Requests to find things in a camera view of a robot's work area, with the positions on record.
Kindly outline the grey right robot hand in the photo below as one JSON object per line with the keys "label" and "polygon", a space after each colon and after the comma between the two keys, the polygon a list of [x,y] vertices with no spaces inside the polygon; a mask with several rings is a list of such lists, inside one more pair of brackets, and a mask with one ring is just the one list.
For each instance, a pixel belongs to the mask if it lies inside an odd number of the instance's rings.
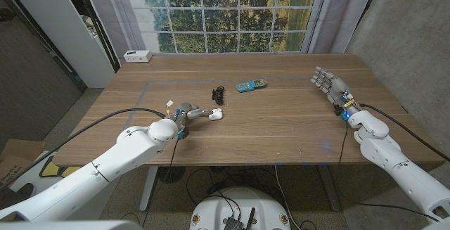
{"label": "grey right robot hand", "polygon": [[326,95],[333,105],[335,115],[344,121],[348,121],[353,114],[361,111],[349,87],[333,73],[316,66],[311,82]]}

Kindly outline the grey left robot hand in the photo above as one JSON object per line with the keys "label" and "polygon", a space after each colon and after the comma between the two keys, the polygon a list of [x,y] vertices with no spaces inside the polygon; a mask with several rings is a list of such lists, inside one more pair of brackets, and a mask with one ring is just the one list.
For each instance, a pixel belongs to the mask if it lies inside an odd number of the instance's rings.
{"label": "grey left robot hand", "polygon": [[189,131],[186,128],[186,123],[188,120],[196,119],[200,116],[209,116],[213,113],[211,109],[202,109],[197,105],[190,103],[182,103],[174,111],[174,113],[168,115],[168,119],[174,121],[178,127],[177,139],[185,139]]}

